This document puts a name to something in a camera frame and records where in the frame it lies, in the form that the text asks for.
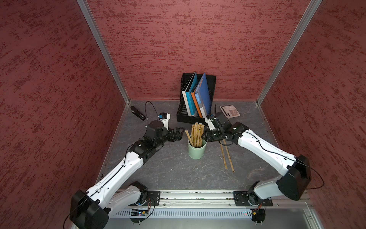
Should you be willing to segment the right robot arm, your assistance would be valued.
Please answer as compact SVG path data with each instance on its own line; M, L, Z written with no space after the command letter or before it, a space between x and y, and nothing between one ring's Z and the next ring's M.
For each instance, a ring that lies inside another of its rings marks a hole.
M276 178L258 181L251 186L247 196L252 206L258 206L264 200L277 196L300 200L311 181L307 157L282 151L239 122L233 125L217 125L212 130L206 130L203 139L206 142L231 141L262 158L279 173Z

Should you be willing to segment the pink calculator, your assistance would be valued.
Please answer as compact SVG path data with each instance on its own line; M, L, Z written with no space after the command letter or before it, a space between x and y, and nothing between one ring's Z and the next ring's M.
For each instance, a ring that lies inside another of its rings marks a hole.
M228 118L228 119L240 116L240 113L238 112L238 110L233 105L231 105L231 106L220 106L220 109L221 109L222 113L225 115L225 117Z

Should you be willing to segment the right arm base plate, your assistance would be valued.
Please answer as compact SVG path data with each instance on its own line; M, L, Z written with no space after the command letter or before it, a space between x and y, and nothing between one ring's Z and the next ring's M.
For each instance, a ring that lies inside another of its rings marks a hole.
M233 192L235 205L237 207L272 207L273 202L270 198L260 199L255 193L248 191L234 191Z

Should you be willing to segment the orange book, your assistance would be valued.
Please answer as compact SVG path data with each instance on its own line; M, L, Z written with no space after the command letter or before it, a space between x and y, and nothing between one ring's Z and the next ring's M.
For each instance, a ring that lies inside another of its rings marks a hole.
M196 91L196 88L198 87L198 85L196 85L192 92L191 92L191 96L192 96L192 99L193 99L193 102L194 102L194 105L195 105L195 108L197 110L197 116L199 116L200 118L203 118L202 116L202 113L201 113L201 110L200 110L200 107L198 105L198 102L197 102L197 99L196 99L196 96L195 96L195 91Z

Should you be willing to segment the aluminium front rail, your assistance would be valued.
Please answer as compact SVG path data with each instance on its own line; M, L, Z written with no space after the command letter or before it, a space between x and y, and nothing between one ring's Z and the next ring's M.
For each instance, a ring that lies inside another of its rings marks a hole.
M307 193L299 201L290 200L285 196L272 197L258 206L250 205L246 194L236 197L232 190L160 190L148 191L149 197L143 206L160 208L200 208L200 209L313 209Z

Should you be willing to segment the black mesh file holder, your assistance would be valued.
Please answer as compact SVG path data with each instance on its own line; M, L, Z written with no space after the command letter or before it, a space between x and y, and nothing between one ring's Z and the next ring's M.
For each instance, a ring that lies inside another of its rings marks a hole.
M192 73L183 73L182 77L181 77L181 90L183 90L184 86L186 86L186 84L188 83L189 79L191 78ZM210 96L210 102L213 102L213 98L214 98L214 92L215 92L215 86L216 86L216 76L214 75L207 75L206 76L207 80L208 80L208 91L209 91L209 96ZM183 122L183 123L204 123L205 120L204 118L200 117L200 116L190 116L188 115L188 109L187 109L186 102L184 99L183 94L181 93L180 95L180 104L178 107L178 111L176 114L176 118L178 122Z

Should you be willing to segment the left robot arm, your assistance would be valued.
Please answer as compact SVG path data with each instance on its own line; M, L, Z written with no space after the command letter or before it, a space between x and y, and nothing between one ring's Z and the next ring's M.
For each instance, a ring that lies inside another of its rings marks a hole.
M166 142L182 139L185 129L167 128L168 123L168 120L149 123L145 135L128 147L125 157L111 172L86 191L78 190L72 196L68 218L75 226L79 229L103 229L115 209L145 201L147 188L139 182L120 193L116 203L112 198L122 184Z

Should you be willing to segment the green metal cup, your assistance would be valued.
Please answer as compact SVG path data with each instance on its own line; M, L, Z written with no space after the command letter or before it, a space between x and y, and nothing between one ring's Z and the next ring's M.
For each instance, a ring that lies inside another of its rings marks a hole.
M191 145L190 141L188 141L188 155L190 158L198 160L203 157L205 153L207 142L203 140L203 145L199 148L195 148Z

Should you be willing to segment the teal book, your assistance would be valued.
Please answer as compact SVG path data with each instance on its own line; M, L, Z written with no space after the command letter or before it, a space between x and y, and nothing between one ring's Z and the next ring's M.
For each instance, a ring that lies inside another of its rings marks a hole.
M191 96L191 92L193 90L193 88L198 84L198 77L197 77L197 73L195 72L194 74L194 79L193 79L193 82L192 82L192 85L191 85L191 88L190 88L190 92L187 93L188 95L188 98L190 99L190 107L191 107L191 113L195 113L194 116L197 116L197 110L195 108L195 105L194 105L194 102L193 102L193 99L192 99L192 96Z

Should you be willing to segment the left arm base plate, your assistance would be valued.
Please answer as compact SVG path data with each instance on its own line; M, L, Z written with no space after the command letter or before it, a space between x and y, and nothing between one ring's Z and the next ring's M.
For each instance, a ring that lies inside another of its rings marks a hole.
M160 197L161 192L160 191L146 191L142 194L142 197L139 198L138 202L133 203L129 205L130 207L140 207L140 206L149 206L149 204L152 204L153 206L159 206L160 204Z

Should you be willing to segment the paper straw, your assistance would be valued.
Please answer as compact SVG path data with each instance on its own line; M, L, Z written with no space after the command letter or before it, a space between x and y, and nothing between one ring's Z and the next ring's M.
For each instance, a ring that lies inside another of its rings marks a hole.
M220 148L221 148L221 152L222 152L222 158L223 158L223 162L224 162L225 169L228 169L228 167L227 167L227 163L226 163L225 154L224 154L224 148L223 148L223 145L222 145L222 143L221 143L220 141L219 141L219 144L220 144Z
M226 153L227 153L227 156L228 156L228 160L229 160L229 164L230 164L231 170L234 173L235 170L234 170L234 166L233 166L233 163L232 163L232 160L231 160L231 156L230 156L230 153L229 153L229 150L228 150L228 144L226 143L226 140L223 140L223 142L224 142L224 145L225 145L225 149L226 149Z

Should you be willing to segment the blue folder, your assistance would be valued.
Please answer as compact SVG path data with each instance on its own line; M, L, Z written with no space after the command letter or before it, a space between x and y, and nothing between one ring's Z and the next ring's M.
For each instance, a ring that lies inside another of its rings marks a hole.
M204 99L205 109L207 116L211 113L211 98L209 94L208 82L206 74L204 73L197 87L200 90L200 94Z

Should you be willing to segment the black stapler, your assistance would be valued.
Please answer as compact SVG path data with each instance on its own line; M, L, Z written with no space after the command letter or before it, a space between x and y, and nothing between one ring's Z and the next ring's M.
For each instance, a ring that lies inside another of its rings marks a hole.
M135 106L131 106L131 112L141 120L146 120L146 116L142 112L140 112Z

